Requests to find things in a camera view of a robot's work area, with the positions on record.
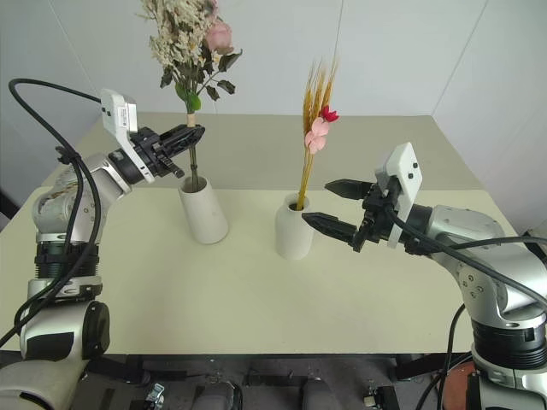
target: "pink rose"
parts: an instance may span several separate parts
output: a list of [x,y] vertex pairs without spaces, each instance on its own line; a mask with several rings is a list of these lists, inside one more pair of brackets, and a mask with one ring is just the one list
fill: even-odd
[[233,51],[232,29],[224,21],[216,20],[205,36],[207,48],[219,54],[228,54]]

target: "silver robot arm segment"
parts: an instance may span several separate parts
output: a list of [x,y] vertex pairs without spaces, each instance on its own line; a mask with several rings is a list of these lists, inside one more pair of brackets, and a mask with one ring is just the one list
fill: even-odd
[[[75,275],[56,294],[56,303],[44,307],[21,329],[21,354],[25,361],[0,370],[0,410],[68,410],[76,385],[89,360],[109,346],[109,310],[95,301],[103,283],[97,276],[98,244],[110,206],[129,194],[141,180],[184,173],[171,158],[195,145],[205,129],[185,125],[156,134],[137,128],[134,102],[115,91],[102,90],[103,124],[121,149],[85,160],[101,201],[99,232],[94,250]],[[72,266],[83,253],[93,224],[91,188],[84,180],[83,196],[64,254],[70,214],[78,188],[74,170],[67,168],[55,186],[34,204],[32,217],[37,227],[37,277],[28,284],[28,298],[37,295]]]
[[[469,382],[469,409],[547,409],[546,315],[539,304],[452,256],[428,249],[386,216],[386,210],[393,209],[408,226],[448,246],[504,236],[502,227],[485,214],[414,204],[421,182],[415,158],[412,145],[406,143],[396,147],[376,171],[377,182],[340,179],[326,185],[341,197],[363,200],[365,214],[360,226],[322,213],[304,214],[303,218],[316,230],[347,242],[355,251],[360,251],[365,241],[385,240],[391,247],[404,243],[408,253],[427,255],[448,270],[460,287],[473,323],[471,350],[479,373]],[[459,252],[547,296],[547,269],[524,246],[491,245]],[[501,399],[507,396],[511,400]]]

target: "flower stem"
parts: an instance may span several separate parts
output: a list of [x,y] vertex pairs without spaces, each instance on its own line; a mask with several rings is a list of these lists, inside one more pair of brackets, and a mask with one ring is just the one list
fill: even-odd
[[200,89],[196,92],[196,94],[199,95],[200,92],[203,91],[203,89],[205,88],[205,86],[215,77],[216,74],[220,73],[220,71],[217,71],[216,73],[213,73],[213,75],[210,75],[209,78],[207,79],[207,81],[205,81],[203,83],[203,85],[200,87]]
[[[196,115],[193,112],[186,114],[186,126],[192,128],[196,126]],[[191,169],[191,191],[197,192],[197,153],[196,145],[190,147],[190,169]]]
[[306,190],[308,189],[309,175],[311,174],[313,165],[314,155],[309,152],[309,148],[306,148],[302,181],[300,182],[300,191],[298,192],[297,211],[302,211],[304,209],[304,200],[306,198]]

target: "pink flower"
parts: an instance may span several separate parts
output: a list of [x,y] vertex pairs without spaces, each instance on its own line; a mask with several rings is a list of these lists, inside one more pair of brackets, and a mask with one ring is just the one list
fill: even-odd
[[338,116],[338,113],[336,111],[329,111],[329,107],[328,105],[326,105],[325,107],[323,107],[323,109],[321,110],[321,117],[323,117],[325,120],[327,120],[328,122],[334,122],[336,121],[338,118],[340,118]]
[[317,151],[321,151],[325,148],[326,138],[328,134],[329,125],[328,121],[319,117],[314,120],[311,125],[311,131],[304,137],[304,144],[309,148],[309,153],[315,155]]
[[207,48],[219,54],[228,54],[233,51],[232,28],[224,21],[216,20],[205,36]]

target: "black cable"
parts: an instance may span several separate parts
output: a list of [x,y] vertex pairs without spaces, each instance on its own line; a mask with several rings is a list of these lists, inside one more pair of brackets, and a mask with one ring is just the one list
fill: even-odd
[[[72,232],[74,230],[74,223],[76,222],[76,217],[78,215],[78,209],[79,205],[81,203],[82,196],[84,194],[84,180],[82,178],[82,172],[79,169],[78,163],[76,160],[71,160],[74,174],[76,175],[76,181],[77,181],[77,189],[76,189],[76,196],[74,197],[74,204],[72,212],[70,213],[70,217],[68,219],[68,225],[67,225],[67,233],[65,236],[65,243],[63,246],[63,254],[67,255],[68,250],[70,247],[70,238],[72,237]],[[62,276],[68,271],[68,267],[65,266],[62,271],[59,272],[59,275],[50,282],[45,288],[43,288],[40,292],[36,293],[32,297],[26,300],[25,303],[23,303],[19,309],[17,309],[17,312],[15,313],[14,317],[14,325],[17,325],[17,323],[21,320],[21,315],[27,310],[35,301],[37,301],[40,297],[48,293],[50,290],[54,288],[54,286],[61,280]]]
[[[452,371],[455,367],[459,366],[461,363],[468,361],[472,358],[471,352],[462,354],[460,357],[456,359],[455,362],[451,363],[449,372]],[[434,378],[432,378],[431,383],[429,383],[426,387],[426,389],[423,391],[423,393],[420,396],[420,399],[418,400],[418,404],[416,404],[415,410],[421,410],[426,402],[427,397],[429,396],[429,393],[431,393],[431,390],[437,385],[438,381],[440,380],[441,375],[438,373],[435,375]]]
[[395,213],[395,210],[391,207],[384,208],[385,213],[387,214],[388,218],[397,226],[399,226],[403,231],[406,231],[409,235],[419,239],[423,243],[429,245],[431,248],[438,250],[439,252],[444,252],[449,256],[452,256],[453,258],[469,265],[470,267],[473,267],[474,269],[477,269],[478,271],[481,271],[485,275],[490,276],[491,278],[494,278],[495,280],[502,282],[503,284],[506,284],[508,286],[511,286],[512,288],[515,288],[519,292],[530,296],[534,301],[539,303],[544,311],[547,311],[547,299],[545,299],[543,296],[541,296],[538,292],[528,288],[524,284],[521,284],[517,282],[516,280],[513,280],[512,278],[508,278],[505,275],[502,275],[500,272],[495,271],[494,269],[490,268],[487,265],[484,265],[475,259],[472,259],[461,252],[458,252],[457,250],[451,248],[451,246],[445,245],[444,243],[441,243],[439,241],[436,241],[435,239],[431,239],[426,234],[416,230],[413,226],[407,224],[406,222],[400,220],[397,217],[397,214]]
[[15,100],[38,122],[40,123],[46,130],[48,130],[53,137],[65,148],[68,152],[68,156],[70,158],[70,161],[74,160],[74,163],[77,165],[77,167],[82,171],[82,173],[85,176],[85,179],[87,179],[87,182],[91,189],[91,196],[93,198],[94,202],[94,221],[93,221],[93,227],[91,229],[91,234],[89,237],[89,240],[87,244],[84,247],[84,250],[82,251],[81,255],[79,256],[78,260],[74,263],[74,265],[71,267],[71,269],[68,271],[68,273],[62,277],[52,288],[50,293],[31,311],[28,313],[27,316],[25,316],[23,319],[21,319],[14,327],[12,327],[1,339],[0,339],[0,348],[12,337],[14,336],[18,331],[22,329],[26,323],[28,323],[38,312],[46,307],[50,302],[52,302],[55,298],[57,293],[62,289],[62,287],[67,284],[67,282],[76,274],[76,272],[80,269],[80,267],[85,263],[85,260],[89,256],[90,252],[93,250],[95,246],[95,240],[97,239],[97,235],[99,232],[100,222],[101,222],[101,198],[99,196],[99,192],[97,189],[97,185],[95,184],[95,180],[91,176],[91,173],[89,169],[87,168],[87,165],[82,161],[81,156],[76,152],[76,150],[73,148],[73,146],[62,137],[62,135],[57,132],[55,128],[53,128],[44,118],[42,118],[34,109],[32,109],[19,95],[15,87],[18,84],[33,84],[33,85],[42,85],[50,88],[54,88],[60,91],[65,91],[70,94],[74,94],[76,96],[80,96],[83,98],[88,98],[95,102],[101,102],[96,97],[90,96],[88,94],[71,90],[67,87],[63,87],[61,85],[51,84],[47,83],[45,81],[39,81],[36,79],[12,79],[9,81],[9,91],[14,96]]
[[437,410],[443,410],[444,383],[446,383],[446,376],[448,375],[450,362],[452,361],[452,349],[454,348],[454,335],[456,333],[456,325],[464,310],[465,305],[461,305],[456,311],[454,318],[452,318],[452,323],[450,323],[450,331],[448,334],[448,347],[446,348],[446,357],[444,358],[443,370],[440,373],[440,385],[438,386]]
[[476,248],[478,246],[502,245],[504,243],[542,243],[547,244],[547,237],[493,237],[481,241],[472,241],[451,245],[453,249]]

